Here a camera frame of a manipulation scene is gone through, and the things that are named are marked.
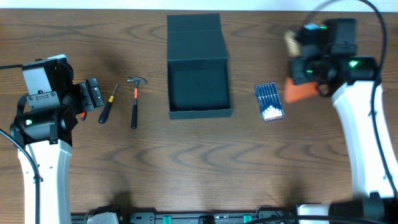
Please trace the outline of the red handled pliers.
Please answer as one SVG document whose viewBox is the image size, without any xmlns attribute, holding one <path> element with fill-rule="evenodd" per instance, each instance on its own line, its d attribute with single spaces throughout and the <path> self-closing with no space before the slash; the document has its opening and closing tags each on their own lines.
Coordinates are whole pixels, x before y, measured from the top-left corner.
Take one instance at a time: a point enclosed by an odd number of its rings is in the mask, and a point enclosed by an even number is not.
<svg viewBox="0 0 398 224">
<path fill-rule="evenodd" d="M 84 121 L 84 120 L 86 119 L 86 113 L 82 113 L 80 119 L 81 119 L 82 121 Z"/>
</svg>

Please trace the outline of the black yellow screwdriver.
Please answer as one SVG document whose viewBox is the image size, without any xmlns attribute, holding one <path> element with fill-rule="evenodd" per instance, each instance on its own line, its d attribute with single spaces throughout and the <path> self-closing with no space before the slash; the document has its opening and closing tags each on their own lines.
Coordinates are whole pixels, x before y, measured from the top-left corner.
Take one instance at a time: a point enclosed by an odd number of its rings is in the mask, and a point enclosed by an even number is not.
<svg viewBox="0 0 398 224">
<path fill-rule="evenodd" d="M 109 117 L 109 114 L 110 114 L 110 111 L 111 111 L 111 108 L 113 105 L 114 94 L 116 93 L 117 89 L 118 89 L 118 84 L 116 84 L 116 86 L 114 87 L 114 90 L 113 90 L 111 96 L 109 97 L 108 101 L 106 102 L 106 104 L 99 116 L 99 119 L 98 119 L 99 124 L 104 124 L 108 120 L 108 117 Z"/>
</svg>

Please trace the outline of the wooden handled orange scraper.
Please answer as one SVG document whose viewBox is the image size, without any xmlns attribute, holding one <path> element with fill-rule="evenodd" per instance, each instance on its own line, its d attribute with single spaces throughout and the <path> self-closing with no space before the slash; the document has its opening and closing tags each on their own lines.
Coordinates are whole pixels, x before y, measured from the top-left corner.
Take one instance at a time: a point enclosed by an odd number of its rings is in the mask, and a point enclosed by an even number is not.
<svg viewBox="0 0 398 224">
<path fill-rule="evenodd" d="M 295 32 L 288 30 L 284 34 L 289 58 L 301 56 L 300 44 L 295 39 Z M 318 95 L 318 84 L 315 82 L 294 85 L 290 75 L 285 81 L 284 100 L 286 103 L 295 103 Z"/>
</svg>

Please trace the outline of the small claw hammer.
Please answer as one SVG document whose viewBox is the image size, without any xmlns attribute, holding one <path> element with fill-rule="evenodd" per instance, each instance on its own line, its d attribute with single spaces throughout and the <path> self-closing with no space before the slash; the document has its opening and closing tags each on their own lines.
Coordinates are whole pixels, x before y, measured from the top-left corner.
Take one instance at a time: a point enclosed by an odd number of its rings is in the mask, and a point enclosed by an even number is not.
<svg viewBox="0 0 398 224">
<path fill-rule="evenodd" d="M 134 88 L 134 104 L 132 108 L 132 120 L 131 120 L 131 129 L 137 128 L 137 99 L 138 99 L 138 89 L 140 83 L 148 84 L 147 80 L 142 77 L 128 77 L 127 82 L 135 84 Z"/>
</svg>

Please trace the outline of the blue precision screwdriver set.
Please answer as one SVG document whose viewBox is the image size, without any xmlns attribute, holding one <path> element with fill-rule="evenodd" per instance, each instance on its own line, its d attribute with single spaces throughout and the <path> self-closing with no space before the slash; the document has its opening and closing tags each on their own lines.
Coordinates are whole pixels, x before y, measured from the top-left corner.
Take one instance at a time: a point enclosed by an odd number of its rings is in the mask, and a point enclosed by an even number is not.
<svg viewBox="0 0 398 224">
<path fill-rule="evenodd" d="M 274 82 L 256 85 L 254 91 L 264 122 L 284 117 L 284 110 Z"/>
</svg>

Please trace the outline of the dark green gift box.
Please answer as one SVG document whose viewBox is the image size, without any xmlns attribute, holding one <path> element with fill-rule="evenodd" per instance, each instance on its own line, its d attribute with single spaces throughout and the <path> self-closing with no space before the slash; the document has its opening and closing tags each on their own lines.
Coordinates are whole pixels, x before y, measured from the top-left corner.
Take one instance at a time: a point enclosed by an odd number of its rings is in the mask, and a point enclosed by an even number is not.
<svg viewBox="0 0 398 224">
<path fill-rule="evenodd" d="M 219 14 L 167 16 L 167 84 L 170 119 L 232 115 Z"/>
</svg>

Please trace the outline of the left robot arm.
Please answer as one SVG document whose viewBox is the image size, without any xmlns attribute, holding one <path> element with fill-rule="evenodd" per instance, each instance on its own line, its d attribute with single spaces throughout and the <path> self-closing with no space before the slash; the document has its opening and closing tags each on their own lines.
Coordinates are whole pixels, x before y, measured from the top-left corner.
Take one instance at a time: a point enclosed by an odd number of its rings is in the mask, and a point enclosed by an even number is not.
<svg viewBox="0 0 398 224">
<path fill-rule="evenodd" d="M 71 223 L 69 167 L 77 115 L 104 105 L 98 82 L 73 83 L 65 54 L 22 65 L 28 92 L 10 126 L 24 177 L 26 223 Z"/>
</svg>

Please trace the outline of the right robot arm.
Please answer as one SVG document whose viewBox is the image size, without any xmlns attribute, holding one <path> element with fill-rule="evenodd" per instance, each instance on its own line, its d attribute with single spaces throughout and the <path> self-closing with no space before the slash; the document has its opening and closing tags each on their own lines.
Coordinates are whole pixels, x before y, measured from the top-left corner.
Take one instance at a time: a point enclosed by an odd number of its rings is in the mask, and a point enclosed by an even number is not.
<svg viewBox="0 0 398 224">
<path fill-rule="evenodd" d="M 353 197 L 305 203 L 300 223 L 346 223 L 355 219 L 397 222 L 397 159 L 392 148 L 383 89 L 375 58 L 358 55 L 356 21 L 328 19 L 284 35 L 289 54 L 285 100 L 330 98 L 341 121 L 351 166 Z"/>
</svg>

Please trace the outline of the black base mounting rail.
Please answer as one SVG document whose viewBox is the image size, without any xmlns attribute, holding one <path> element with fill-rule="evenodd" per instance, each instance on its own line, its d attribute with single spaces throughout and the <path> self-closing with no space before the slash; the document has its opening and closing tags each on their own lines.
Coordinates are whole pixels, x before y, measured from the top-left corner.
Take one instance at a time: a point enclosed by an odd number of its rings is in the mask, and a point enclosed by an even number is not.
<svg viewBox="0 0 398 224">
<path fill-rule="evenodd" d="M 110 218 L 110 223 L 130 224 L 203 224 L 247 223 L 262 218 L 279 218 L 291 215 L 283 208 L 261 207 L 256 211 L 212 212 L 158 212 L 138 209 L 125 212 L 118 207 L 98 207 L 86 214 L 74 213 L 72 223 L 100 223 L 100 218 Z"/>
</svg>

